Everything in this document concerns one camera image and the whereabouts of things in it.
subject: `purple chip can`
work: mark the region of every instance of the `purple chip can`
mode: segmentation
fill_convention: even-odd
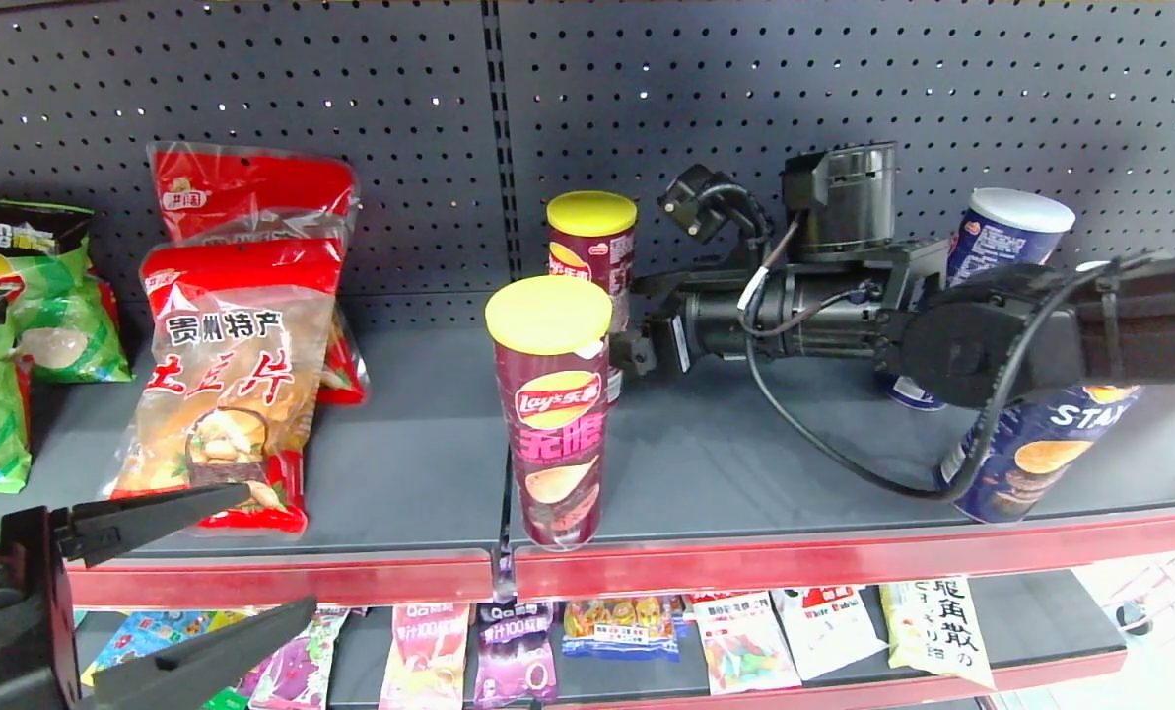
[[[1092,448],[1141,395],[1139,387],[1070,387],[1043,401],[1007,409],[969,491],[954,502],[983,523],[1014,523],[1043,497],[1069,464]],[[952,482],[974,446],[974,431],[935,469],[940,485]]]
[[[1042,264],[1073,227],[1074,210],[1055,199],[1000,187],[975,189],[952,235],[947,287],[1003,264]],[[946,407],[911,379],[886,376],[884,383],[885,394],[899,404],[926,413]]]

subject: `lower shelf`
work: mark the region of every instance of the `lower shelf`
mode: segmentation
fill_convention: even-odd
[[[988,648],[998,690],[1018,690],[1116,672],[1127,647],[1069,570],[971,581],[982,637]],[[875,590],[864,601],[878,634],[885,617]],[[80,664],[87,664],[119,628],[120,615],[92,615],[78,635]],[[934,677],[911,669],[891,669],[886,652],[813,679],[804,688],[736,696],[709,696],[706,662],[696,634],[683,638],[682,661],[633,662],[560,656],[560,629],[555,629],[556,706],[746,706],[746,709],[852,710],[898,706],[986,695],[974,683]],[[390,647],[390,610],[376,608],[351,619],[340,638],[330,683],[330,706],[372,706],[381,694]],[[474,692],[476,650],[465,669],[466,697]]]

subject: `shelf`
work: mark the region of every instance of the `shelf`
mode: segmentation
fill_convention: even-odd
[[[764,376],[859,462],[913,485],[974,421],[887,401],[858,361],[794,359]],[[1061,569],[1175,549],[1175,387],[1152,387],[1015,525],[900,498],[814,450],[744,364],[705,359],[682,381],[624,389],[610,414],[604,516],[573,552],[535,548],[512,511],[523,598],[872,584]]]
[[[1034,688],[1121,669],[1127,652],[1123,639],[1073,572],[975,578],[971,584],[999,690]],[[875,590],[866,591],[866,607],[878,634],[886,638]],[[96,656],[120,622],[120,615],[89,615],[83,621],[78,634],[81,667]],[[363,619],[352,617],[347,622],[340,637],[340,655],[335,658],[330,706],[375,704],[389,644],[389,608],[372,609]],[[962,679],[889,669],[882,651],[801,689],[710,697],[705,656],[696,634],[683,638],[678,664],[566,658],[560,656],[560,627],[555,629],[553,644],[560,688],[556,706],[772,709],[800,704],[805,709],[827,710],[954,701],[988,692]],[[475,654],[476,648],[471,645],[465,675],[466,697],[474,692]]]
[[[479,328],[390,329],[363,337],[361,350],[371,397],[318,410],[303,538],[168,536],[93,570],[72,567],[75,605],[223,609],[307,594],[348,607],[490,598],[506,441],[490,340]],[[150,367],[146,354],[135,383],[46,393],[38,410],[48,431],[32,480],[19,495],[0,494],[0,516],[95,498]]]

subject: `perforated metal panel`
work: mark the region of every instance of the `perforated metal panel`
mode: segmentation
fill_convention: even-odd
[[[1175,4],[532,0],[499,24],[528,273],[564,190],[638,199],[637,269],[664,270],[727,247],[656,210],[692,162],[779,217],[786,156],[872,140],[899,142],[899,235],[945,234],[1001,186],[1079,212],[1060,264],[1175,252]]]
[[[93,256],[129,300],[143,297],[137,266],[164,239],[143,148],[156,139],[351,162],[365,208],[349,295],[508,280],[478,4],[137,0],[0,13],[0,196],[100,210]]]

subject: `stax chip can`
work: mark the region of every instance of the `stax chip can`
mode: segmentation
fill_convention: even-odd
[[[947,252],[947,288],[1003,264],[1042,264],[1061,235],[1074,227],[1074,210],[1019,189],[975,189]],[[934,413],[946,407],[911,379],[886,376],[885,394],[904,407]]]
[[[615,304],[610,333],[627,329],[636,260],[636,203],[615,193],[578,190],[548,202],[548,273],[590,280]],[[609,369],[606,403],[623,390],[623,373]]]
[[[1073,387],[1046,401],[1007,409],[994,422],[988,454],[969,491],[954,507],[985,523],[1020,521],[1139,395],[1139,387]],[[974,438],[975,433],[967,431],[939,463],[940,485],[952,482],[969,457]]]
[[[546,548],[577,548],[600,525],[610,312],[604,290],[566,275],[486,303],[522,520]]]

